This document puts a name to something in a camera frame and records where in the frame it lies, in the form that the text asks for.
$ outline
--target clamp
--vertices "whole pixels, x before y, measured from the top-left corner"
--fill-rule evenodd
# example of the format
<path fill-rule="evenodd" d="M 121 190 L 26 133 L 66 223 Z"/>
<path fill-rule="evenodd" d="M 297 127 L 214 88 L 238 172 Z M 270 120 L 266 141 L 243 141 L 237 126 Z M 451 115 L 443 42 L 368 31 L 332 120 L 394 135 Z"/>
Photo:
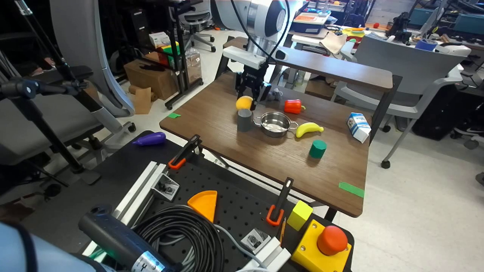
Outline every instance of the clamp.
<path fill-rule="evenodd" d="M 284 216 L 284 210 L 282 209 L 282 207 L 287 201 L 287 196 L 289 195 L 293 183 L 294 180 L 292 178 L 286 178 L 281 193 L 277 198 L 276 204 L 272 205 L 269 209 L 269 212 L 267 213 L 266 221 L 267 223 L 269 223 L 269 225 L 278 226 L 279 224 L 281 224 L 282 217 Z"/>
<path fill-rule="evenodd" d="M 186 158 L 190 156 L 191 154 L 201 154 L 202 153 L 202 148 L 200 147 L 200 144 L 202 143 L 202 140 L 200 140 L 200 135 L 195 134 L 193 137 L 188 140 L 188 143 L 186 143 L 182 149 L 178 152 L 178 154 L 171 159 L 171 161 L 168 163 L 168 166 L 171 169 L 178 170 L 180 167 L 186 162 Z"/>

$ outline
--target white box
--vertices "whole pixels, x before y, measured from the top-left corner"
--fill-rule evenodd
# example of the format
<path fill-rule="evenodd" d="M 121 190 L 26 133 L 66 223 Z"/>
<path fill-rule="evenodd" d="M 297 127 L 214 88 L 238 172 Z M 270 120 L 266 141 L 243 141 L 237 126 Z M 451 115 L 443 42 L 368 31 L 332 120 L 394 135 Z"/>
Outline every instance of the white box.
<path fill-rule="evenodd" d="M 150 41 L 155 48 L 171 44 L 170 37 L 164 32 L 150 34 Z"/>
<path fill-rule="evenodd" d="M 371 127 L 363 113 L 352 112 L 348 117 L 347 123 L 351 135 L 358 141 L 363 143 L 370 135 Z"/>

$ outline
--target wooden table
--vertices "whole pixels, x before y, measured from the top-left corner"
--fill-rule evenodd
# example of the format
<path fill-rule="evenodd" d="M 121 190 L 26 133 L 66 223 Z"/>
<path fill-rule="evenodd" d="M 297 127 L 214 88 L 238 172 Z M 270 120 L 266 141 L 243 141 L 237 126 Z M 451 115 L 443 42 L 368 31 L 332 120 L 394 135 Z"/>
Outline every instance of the wooden table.
<path fill-rule="evenodd" d="M 247 38 L 230 37 L 224 44 L 224 48 L 235 46 L 242 48 L 247 44 Z M 402 81 L 401 76 L 392 75 L 390 71 L 374 68 L 371 66 L 361 65 L 354 62 L 339 60 L 331 57 L 325 57 L 321 54 L 306 52 L 295 48 L 284 47 L 288 58 L 286 60 L 276 60 L 276 66 L 271 76 L 271 83 L 281 72 L 282 66 L 295 68 L 316 74 L 319 76 L 328 76 L 335 80 L 350 82 L 357 86 L 370 88 L 383 92 L 380 102 L 372 116 L 372 127 L 370 132 L 371 143 L 377 133 L 383 118 L 390 106 L 396 90 Z M 222 55 L 220 63 L 215 74 L 217 79 L 227 70 L 228 58 Z"/>
<path fill-rule="evenodd" d="M 364 189 L 369 143 L 354 139 L 346 120 L 353 109 L 337 103 L 289 90 L 282 101 L 259 104 L 254 116 L 268 111 L 282 111 L 286 99 L 301 99 L 306 110 L 288 114 L 298 124 L 316 122 L 322 133 L 308 133 L 295 138 L 292 132 L 283 138 L 271 138 L 259 128 L 237 131 L 234 74 L 225 73 L 176 110 L 181 116 L 165 118 L 160 127 L 185 139 L 200 135 L 202 146 L 215 155 L 227 158 L 271 180 L 283 183 L 292 177 L 293 189 L 327 204 L 331 212 L 341 211 L 352 217 L 363 212 L 363 198 L 338 187 L 341 181 Z M 323 140 L 328 148 L 318 161 L 308 157 L 314 140 Z"/>

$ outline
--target green cylinder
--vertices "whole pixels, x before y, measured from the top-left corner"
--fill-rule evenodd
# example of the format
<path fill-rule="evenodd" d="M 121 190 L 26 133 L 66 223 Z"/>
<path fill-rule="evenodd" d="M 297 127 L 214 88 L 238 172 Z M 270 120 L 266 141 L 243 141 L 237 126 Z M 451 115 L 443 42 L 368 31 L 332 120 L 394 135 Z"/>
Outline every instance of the green cylinder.
<path fill-rule="evenodd" d="M 325 151 L 326 143 L 321 140 L 315 140 L 309 150 L 309 155 L 315 159 L 320 159 L 323 157 Z"/>

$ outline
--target metal pot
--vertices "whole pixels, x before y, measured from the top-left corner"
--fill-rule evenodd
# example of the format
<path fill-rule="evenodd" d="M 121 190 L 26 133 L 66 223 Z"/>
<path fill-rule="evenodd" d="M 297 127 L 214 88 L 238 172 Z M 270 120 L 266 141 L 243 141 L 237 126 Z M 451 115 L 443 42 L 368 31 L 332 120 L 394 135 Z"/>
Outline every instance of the metal pot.
<path fill-rule="evenodd" d="M 260 119 L 260 123 L 256 123 L 255 119 Z M 296 129 L 299 126 L 289 117 L 277 111 L 266 112 L 261 117 L 255 117 L 254 124 L 270 137 L 282 137 L 289 129 Z"/>

